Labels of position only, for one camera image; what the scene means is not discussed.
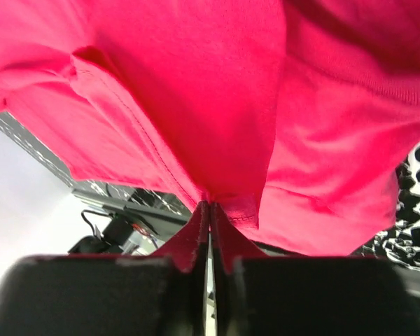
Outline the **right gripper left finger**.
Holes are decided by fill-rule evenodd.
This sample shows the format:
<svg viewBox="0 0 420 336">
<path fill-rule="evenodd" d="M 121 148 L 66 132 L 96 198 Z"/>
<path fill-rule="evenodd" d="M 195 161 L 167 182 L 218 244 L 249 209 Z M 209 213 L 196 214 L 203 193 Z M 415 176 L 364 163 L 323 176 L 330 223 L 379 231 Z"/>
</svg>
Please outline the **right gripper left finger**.
<svg viewBox="0 0 420 336">
<path fill-rule="evenodd" d="M 203 335 L 209 205 L 147 256 L 32 255 L 0 284 L 0 335 Z"/>
</svg>

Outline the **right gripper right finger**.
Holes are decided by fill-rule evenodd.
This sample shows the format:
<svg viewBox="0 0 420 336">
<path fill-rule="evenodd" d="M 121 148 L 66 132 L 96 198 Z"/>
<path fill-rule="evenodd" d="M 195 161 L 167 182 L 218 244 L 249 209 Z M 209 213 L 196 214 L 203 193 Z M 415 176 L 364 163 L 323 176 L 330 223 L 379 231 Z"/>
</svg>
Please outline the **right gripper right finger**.
<svg viewBox="0 0 420 336">
<path fill-rule="evenodd" d="M 420 280 L 360 257 L 270 256 L 210 207 L 218 335 L 420 335 Z"/>
</svg>

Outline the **red t-shirt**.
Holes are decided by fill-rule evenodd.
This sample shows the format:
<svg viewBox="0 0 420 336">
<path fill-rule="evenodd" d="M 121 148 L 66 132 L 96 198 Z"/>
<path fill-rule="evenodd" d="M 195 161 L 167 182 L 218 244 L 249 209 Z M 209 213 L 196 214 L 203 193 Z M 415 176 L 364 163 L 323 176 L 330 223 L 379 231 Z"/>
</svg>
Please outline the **red t-shirt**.
<svg viewBox="0 0 420 336">
<path fill-rule="evenodd" d="M 0 112 L 78 180 L 345 256 L 420 142 L 420 1 L 0 1 Z"/>
</svg>

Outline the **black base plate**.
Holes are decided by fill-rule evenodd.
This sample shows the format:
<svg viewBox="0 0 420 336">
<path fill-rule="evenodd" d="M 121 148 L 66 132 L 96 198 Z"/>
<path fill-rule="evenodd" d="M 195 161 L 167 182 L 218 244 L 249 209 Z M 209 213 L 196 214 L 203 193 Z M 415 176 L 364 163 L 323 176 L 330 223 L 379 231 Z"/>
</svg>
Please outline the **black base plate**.
<svg viewBox="0 0 420 336">
<path fill-rule="evenodd" d="M 173 194 L 109 183 L 77 183 L 72 190 L 86 208 L 81 218 L 92 233 L 70 254 L 119 253 L 145 256 L 172 238 L 191 212 Z"/>
</svg>

